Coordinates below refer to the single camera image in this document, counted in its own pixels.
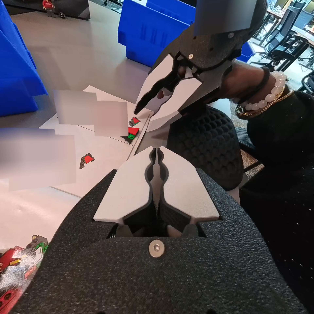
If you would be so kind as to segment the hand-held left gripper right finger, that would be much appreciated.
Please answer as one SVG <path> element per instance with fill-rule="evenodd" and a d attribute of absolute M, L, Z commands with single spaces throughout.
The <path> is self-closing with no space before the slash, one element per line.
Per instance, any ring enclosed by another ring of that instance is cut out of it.
<path fill-rule="evenodd" d="M 216 221 L 219 212 L 196 168 L 166 147 L 158 148 L 162 180 L 160 215 L 166 224 Z"/>

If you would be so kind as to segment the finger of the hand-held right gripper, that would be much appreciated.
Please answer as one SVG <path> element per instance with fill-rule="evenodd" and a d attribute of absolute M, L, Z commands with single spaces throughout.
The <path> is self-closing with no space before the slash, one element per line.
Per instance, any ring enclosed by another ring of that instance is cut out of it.
<path fill-rule="evenodd" d="M 179 120 L 181 118 L 180 111 L 182 111 L 182 106 L 201 84 L 201 81 L 192 76 L 191 69 L 187 68 L 185 77 L 175 86 L 172 95 L 151 117 L 147 132 L 160 130 Z"/>
<path fill-rule="evenodd" d="M 156 116 L 180 116 L 182 107 L 182 78 L 179 77 L 178 68 L 181 54 L 173 57 L 168 54 L 160 64 L 147 76 L 140 90 L 134 114 L 142 111 L 160 90 L 172 91 L 171 97 L 163 103 Z"/>

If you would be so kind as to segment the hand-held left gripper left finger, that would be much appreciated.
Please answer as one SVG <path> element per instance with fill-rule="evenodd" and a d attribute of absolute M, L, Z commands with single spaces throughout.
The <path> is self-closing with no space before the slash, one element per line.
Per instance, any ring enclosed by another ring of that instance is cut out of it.
<path fill-rule="evenodd" d="M 156 148 L 148 147 L 125 161 L 117 170 L 94 220 L 126 225 L 144 225 L 155 213 L 151 181 Z"/>

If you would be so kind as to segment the blue divided plastic bin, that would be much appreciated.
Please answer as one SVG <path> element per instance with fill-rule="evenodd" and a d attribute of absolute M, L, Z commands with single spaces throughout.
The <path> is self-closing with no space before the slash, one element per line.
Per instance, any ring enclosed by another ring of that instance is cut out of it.
<path fill-rule="evenodd" d="M 118 43 L 126 57 L 152 67 L 161 52 L 196 22 L 196 35 L 210 35 L 250 27 L 256 1 L 147 1 L 143 6 L 124 1 Z"/>

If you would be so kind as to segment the person's right hand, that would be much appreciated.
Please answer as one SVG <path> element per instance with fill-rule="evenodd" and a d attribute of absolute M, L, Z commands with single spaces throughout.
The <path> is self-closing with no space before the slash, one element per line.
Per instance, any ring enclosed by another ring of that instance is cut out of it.
<path fill-rule="evenodd" d="M 264 70 L 235 61 L 231 71 L 223 76 L 218 99 L 241 99 L 253 92 L 264 78 Z"/>

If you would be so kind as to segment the white instruction booklet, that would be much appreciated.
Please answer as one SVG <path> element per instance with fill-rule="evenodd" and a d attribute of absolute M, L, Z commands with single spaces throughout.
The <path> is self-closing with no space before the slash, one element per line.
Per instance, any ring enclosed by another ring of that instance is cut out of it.
<path fill-rule="evenodd" d="M 9 181 L 1 180 L 0 249 L 1 253 L 19 246 L 25 248 L 33 235 L 50 241 L 74 205 L 111 170 L 117 169 L 142 140 L 152 111 L 144 109 L 134 115 L 135 105 L 127 102 L 128 119 L 140 120 L 139 133 L 128 144 L 120 137 L 94 136 L 94 127 L 59 125 L 57 114 L 39 128 L 54 129 L 57 135 L 73 135 L 77 149 L 77 182 L 54 187 L 9 191 Z"/>

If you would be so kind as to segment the black wristband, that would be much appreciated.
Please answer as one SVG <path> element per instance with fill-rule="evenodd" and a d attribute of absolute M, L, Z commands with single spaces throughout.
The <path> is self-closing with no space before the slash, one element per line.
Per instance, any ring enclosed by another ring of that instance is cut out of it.
<path fill-rule="evenodd" d="M 265 85 L 267 84 L 268 80 L 269 80 L 269 76 L 270 76 L 270 69 L 268 67 L 261 67 L 261 69 L 263 70 L 263 78 L 262 81 L 256 86 L 256 88 L 251 91 L 250 93 L 248 93 L 246 96 L 244 96 L 243 98 L 240 98 L 240 100 L 237 102 L 238 105 L 243 104 L 245 101 L 249 100 L 250 98 L 252 98 L 255 94 L 257 94 L 261 89 L 263 89 L 265 87 Z"/>

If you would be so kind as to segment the black office chair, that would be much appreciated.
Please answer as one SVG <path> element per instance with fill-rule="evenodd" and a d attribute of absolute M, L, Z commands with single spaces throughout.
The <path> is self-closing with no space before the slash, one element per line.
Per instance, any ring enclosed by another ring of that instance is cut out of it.
<path fill-rule="evenodd" d="M 267 38 L 265 58 L 269 59 L 269 62 L 263 66 L 269 70 L 273 71 L 283 62 L 277 70 L 285 71 L 308 48 L 308 40 L 292 30 L 304 5 L 302 2 L 295 1 L 292 6 L 289 6 L 277 28 Z"/>
<path fill-rule="evenodd" d="M 301 87 L 298 90 L 314 95 L 314 71 L 302 78 Z"/>

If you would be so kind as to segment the gold bangle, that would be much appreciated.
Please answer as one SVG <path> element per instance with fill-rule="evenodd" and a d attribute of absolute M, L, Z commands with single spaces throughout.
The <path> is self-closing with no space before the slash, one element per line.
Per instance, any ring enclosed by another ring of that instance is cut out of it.
<path fill-rule="evenodd" d="M 290 90 L 286 85 L 283 86 L 274 86 L 273 89 L 275 89 L 275 92 L 271 92 L 266 96 L 266 98 L 269 98 L 269 95 L 274 95 L 271 97 L 271 101 L 266 102 L 265 106 L 258 107 L 256 110 L 253 110 L 253 105 L 251 106 L 250 110 L 247 110 L 246 107 L 241 107 L 240 105 L 237 105 L 235 109 L 236 116 L 241 120 L 249 120 L 252 118 L 255 118 L 265 111 L 267 111 L 272 105 L 281 102 L 282 100 L 285 100 L 289 96 L 293 94 L 293 90 Z"/>

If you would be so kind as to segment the toy box with car print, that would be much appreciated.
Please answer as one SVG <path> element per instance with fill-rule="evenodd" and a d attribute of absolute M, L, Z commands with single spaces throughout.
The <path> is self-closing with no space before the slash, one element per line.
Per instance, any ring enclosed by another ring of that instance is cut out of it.
<path fill-rule="evenodd" d="M 5 5 L 45 12 L 42 0 L 3 0 Z M 63 13 L 66 17 L 90 19 L 88 0 L 52 0 L 50 1 L 55 14 Z"/>

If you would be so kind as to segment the person's black sweater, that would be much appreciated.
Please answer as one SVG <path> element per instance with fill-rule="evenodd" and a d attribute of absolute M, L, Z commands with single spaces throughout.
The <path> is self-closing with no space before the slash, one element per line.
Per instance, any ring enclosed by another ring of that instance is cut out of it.
<path fill-rule="evenodd" d="M 309 313 L 314 310 L 313 154 L 264 167 L 240 189 L 240 202 L 280 273 Z"/>

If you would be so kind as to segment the red toy brick car model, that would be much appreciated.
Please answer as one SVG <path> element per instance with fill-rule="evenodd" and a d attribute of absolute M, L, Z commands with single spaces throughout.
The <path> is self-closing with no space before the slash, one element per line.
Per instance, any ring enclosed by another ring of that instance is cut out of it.
<path fill-rule="evenodd" d="M 20 299 L 41 265 L 48 239 L 33 235 L 26 248 L 15 246 L 0 257 L 0 313 L 7 314 Z"/>

